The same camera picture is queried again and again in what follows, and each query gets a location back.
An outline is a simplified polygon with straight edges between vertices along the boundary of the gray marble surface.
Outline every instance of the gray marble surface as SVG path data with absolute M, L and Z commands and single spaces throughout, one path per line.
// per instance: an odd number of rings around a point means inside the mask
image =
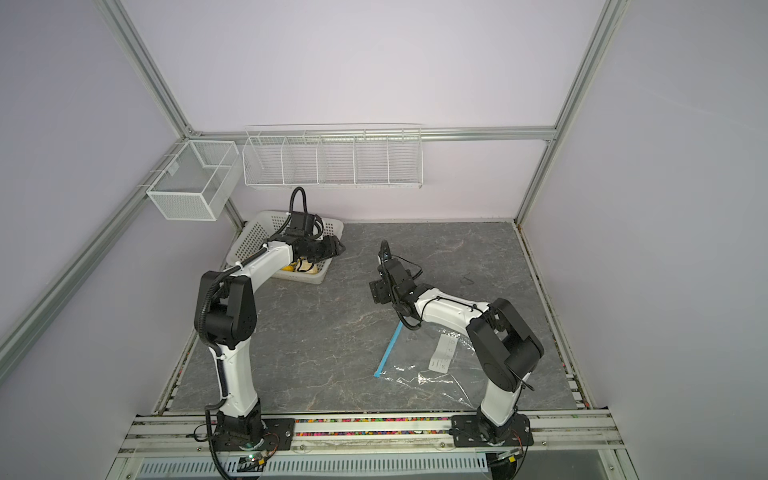
M 402 329 L 385 374 L 373 376 L 398 324 L 392 307 L 375 304 L 368 288 L 378 278 L 383 239 L 394 254 L 424 268 L 419 282 L 469 300 L 503 297 L 515 305 L 545 348 L 530 379 L 536 390 L 523 391 L 520 409 L 576 407 L 511 224 L 348 223 L 346 252 L 322 284 L 269 279 L 256 293 L 250 358 L 263 412 L 463 410 L 482 400 L 485 377 L 461 343 L 447 376 L 428 371 L 440 334 L 435 326 Z M 393 363 L 408 368 L 396 371 Z M 217 400 L 213 360 L 198 344 L 170 410 L 200 411 Z

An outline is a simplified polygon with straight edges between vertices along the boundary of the yellow object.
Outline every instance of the yellow object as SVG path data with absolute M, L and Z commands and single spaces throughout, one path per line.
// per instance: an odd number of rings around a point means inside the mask
M 320 272 L 319 268 L 317 268 L 316 264 L 312 265 L 312 268 L 307 269 L 309 264 L 306 263 L 306 258 L 299 258 L 298 261 L 291 263 L 290 265 L 284 266 L 281 270 L 285 270 L 286 272 L 297 272 L 297 273 L 308 273 L 309 275 L 316 275 Z

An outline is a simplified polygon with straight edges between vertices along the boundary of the plastic bag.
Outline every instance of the plastic bag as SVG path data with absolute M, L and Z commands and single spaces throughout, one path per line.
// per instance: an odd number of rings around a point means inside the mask
M 434 323 L 398 324 L 374 376 L 419 390 L 431 409 L 476 409 L 488 381 L 469 338 Z

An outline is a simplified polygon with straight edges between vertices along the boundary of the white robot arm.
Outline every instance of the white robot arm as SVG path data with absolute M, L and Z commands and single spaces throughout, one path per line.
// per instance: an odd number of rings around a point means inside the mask
M 437 323 L 472 342 L 488 385 L 470 436 L 476 434 L 496 445 L 508 441 L 512 433 L 519 435 L 515 425 L 520 421 L 527 425 L 527 419 L 517 415 L 515 405 L 522 389 L 531 388 L 526 382 L 544 355 L 544 347 L 517 310 L 504 299 L 473 302 L 417 284 L 414 280 L 421 271 L 412 276 L 392 255 L 386 240 L 379 251 L 378 270 L 381 279 L 369 284 L 373 299 L 391 302 L 403 326 L 414 330 L 422 322 Z
M 231 444 L 256 448 L 265 434 L 259 396 L 250 371 L 250 336 L 256 329 L 253 293 L 276 271 L 302 258 L 318 263 L 340 255 L 344 246 L 335 235 L 323 236 L 323 220 L 304 211 L 293 211 L 297 187 L 290 200 L 286 222 L 253 255 L 223 272 L 210 271 L 200 279 L 195 329 L 214 357 L 220 401 L 205 407 L 211 453 L 214 452 L 210 412 L 217 412 L 216 436 L 233 437 Z M 224 477 L 220 465 L 217 470 Z

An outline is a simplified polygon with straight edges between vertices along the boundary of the mounting plate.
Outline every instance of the mounting plate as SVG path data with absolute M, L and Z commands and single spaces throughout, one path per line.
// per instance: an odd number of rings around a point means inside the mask
M 272 450 L 277 442 L 278 450 L 290 450 L 290 443 L 293 440 L 293 427 L 296 425 L 295 419 L 264 419 L 264 442 L 257 450 Z M 241 447 L 248 443 L 248 439 L 243 439 L 226 432 L 214 434 L 214 450 L 217 452 L 243 452 Z
M 478 430 L 478 417 L 477 415 L 454 415 L 451 417 L 451 430 L 453 434 L 453 444 L 457 447 L 487 447 L 488 442 L 480 438 L 480 432 Z M 521 413 L 516 413 L 511 418 L 510 430 L 514 433 L 510 433 L 509 437 L 500 445 L 491 446 L 505 446 L 514 447 L 520 446 L 517 433 L 520 436 L 522 446 L 533 445 L 533 435 L 531 434 L 531 421 L 528 417 Z

